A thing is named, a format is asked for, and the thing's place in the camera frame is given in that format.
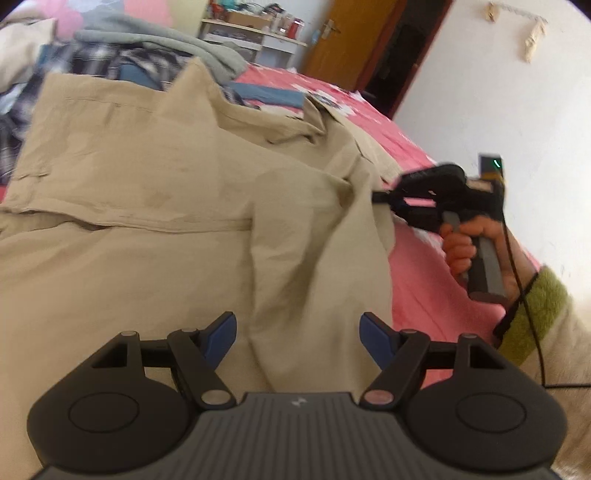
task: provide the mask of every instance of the logo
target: logo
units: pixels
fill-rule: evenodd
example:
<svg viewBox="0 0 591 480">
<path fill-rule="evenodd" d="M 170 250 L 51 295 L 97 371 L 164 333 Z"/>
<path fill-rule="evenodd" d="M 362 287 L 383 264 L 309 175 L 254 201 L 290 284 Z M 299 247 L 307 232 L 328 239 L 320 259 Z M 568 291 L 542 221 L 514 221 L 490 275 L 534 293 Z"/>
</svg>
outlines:
<svg viewBox="0 0 591 480">
<path fill-rule="evenodd" d="M 308 403 L 308 401 L 305 398 L 302 398 L 302 397 L 299 397 L 297 400 L 293 400 L 291 402 L 291 404 L 294 407 L 298 407 L 298 408 L 300 408 L 302 405 L 305 405 L 306 403 Z"/>
</svg>

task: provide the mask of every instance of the gray ribbed plate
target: gray ribbed plate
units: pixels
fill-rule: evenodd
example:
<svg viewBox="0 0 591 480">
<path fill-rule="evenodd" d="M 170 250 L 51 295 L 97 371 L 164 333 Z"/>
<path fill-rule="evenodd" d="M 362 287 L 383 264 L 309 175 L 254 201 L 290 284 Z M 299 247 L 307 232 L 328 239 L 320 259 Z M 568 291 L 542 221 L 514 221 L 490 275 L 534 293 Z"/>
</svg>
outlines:
<svg viewBox="0 0 591 480">
<path fill-rule="evenodd" d="M 466 473 L 420 451 L 394 416 L 348 393 L 249 394 L 201 416 L 187 439 L 150 466 L 90 476 L 48 468 L 35 480 L 556 480 L 548 469 Z"/>
</svg>

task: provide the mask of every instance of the door handle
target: door handle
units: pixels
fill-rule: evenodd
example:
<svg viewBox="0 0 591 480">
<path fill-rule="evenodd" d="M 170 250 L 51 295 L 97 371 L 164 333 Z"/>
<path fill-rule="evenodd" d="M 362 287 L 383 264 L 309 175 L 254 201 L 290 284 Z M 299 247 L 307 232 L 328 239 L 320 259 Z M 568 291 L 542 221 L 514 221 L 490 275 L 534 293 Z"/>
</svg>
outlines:
<svg viewBox="0 0 591 480">
<path fill-rule="evenodd" d="M 332 32 L 335 33 L 340 33 L 340 30 L 335 26 L 335 21 L 334 20 L 327 20 L 324 25 L 322 26 L 322 38 L 324 40 L 326 40 L 328 37 L 330 37 L 330 34 Z"/>
</svg>

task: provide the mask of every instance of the gripper handle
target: gripper handle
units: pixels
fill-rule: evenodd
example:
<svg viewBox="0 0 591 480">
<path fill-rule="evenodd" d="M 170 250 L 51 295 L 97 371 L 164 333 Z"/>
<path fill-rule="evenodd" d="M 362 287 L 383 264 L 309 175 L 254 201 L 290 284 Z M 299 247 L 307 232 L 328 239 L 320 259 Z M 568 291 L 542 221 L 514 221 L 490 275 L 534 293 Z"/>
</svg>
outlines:
<svg viewBox="0 0 591 480">
<path fill-rule="evenodd" d="M 458 231 L 460 216 L 456 212 L 443 212 L 443 221 Z M 465 274 L 468 296 L 475 301 L 505 304 L 507 296 L 495 245 L 490 238 L 483 236 L 473 236 L 472 243 L 476 247 L 476 256 Z"/>
</svg>

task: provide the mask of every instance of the plaid shirt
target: plaid shirt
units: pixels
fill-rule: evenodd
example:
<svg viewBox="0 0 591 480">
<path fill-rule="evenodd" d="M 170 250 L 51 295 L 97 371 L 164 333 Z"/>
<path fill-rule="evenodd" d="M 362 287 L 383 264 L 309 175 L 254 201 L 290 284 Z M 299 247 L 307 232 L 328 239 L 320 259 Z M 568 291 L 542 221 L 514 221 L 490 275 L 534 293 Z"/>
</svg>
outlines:
<svg viewBox="0 0 591 480">
<path fill-rule="evenodd" d="M 167 90 L 189 58 L 153 44 L 133 46 L 72 40 L 44 46 L 33 76 L 8 113 L 0 115 L 0 185 L 8 184 L 12 176 L 45 75 L 75 73 L 116 80 L 121 65 L 133 64 L 162 90 Z M 231 89 L 223 87 L 222 92 L 228 101 L 244 105 Z"/>
</svg>

